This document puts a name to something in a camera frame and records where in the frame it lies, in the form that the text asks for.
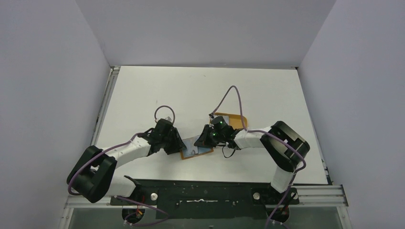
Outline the yellow leather card holder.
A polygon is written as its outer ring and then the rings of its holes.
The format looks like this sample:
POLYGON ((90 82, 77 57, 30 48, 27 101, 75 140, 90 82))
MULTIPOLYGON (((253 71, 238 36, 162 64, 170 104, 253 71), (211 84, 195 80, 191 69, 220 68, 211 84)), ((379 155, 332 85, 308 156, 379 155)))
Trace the yellow leather card holder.
POLYGON ((208 153, 213 152, 213 148, 204 148, 204 147, 199 147, 195 146, 194 143, 198 140, 200 136, 194 136, 190 138, 183 139, 183 143, 185 145, 185 148, 182 148, 180 151, 181 159, 190 159, 193 157, 197 156, 202 156, 208 153))

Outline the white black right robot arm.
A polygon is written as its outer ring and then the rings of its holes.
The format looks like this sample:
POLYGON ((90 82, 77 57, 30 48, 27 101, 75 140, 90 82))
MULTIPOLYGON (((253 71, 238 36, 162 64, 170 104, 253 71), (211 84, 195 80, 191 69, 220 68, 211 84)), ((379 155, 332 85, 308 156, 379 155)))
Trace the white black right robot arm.
POLYGON ((296 172, 306 167, 305 156, 310 151, 308 142, 283 121, 264 129, 249 130, 233 128, 217 116, 204 126, 194 146, 214 148, 221 144, 233 150, 263 148, 268 152, 277 165, 268 191, 269 199, 276 204, 287 198, 287 189, 296 172))

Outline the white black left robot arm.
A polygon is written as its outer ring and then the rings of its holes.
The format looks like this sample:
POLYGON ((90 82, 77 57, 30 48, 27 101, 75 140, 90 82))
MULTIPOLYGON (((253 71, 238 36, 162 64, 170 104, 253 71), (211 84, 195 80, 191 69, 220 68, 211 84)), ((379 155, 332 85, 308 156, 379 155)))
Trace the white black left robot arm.
POLYGON ((68 193, 83 196, 96 203, 105 196, 122 196, 130 205, 141 200, 140 184, 128 175, 115 175, 115 170, 136 159, 164 150, 168 155, 185 149, 173 123, 160 119, 155 127, 134 134, 128 141, 109 147, 95 145, 85 149, 67 177, 68 193))

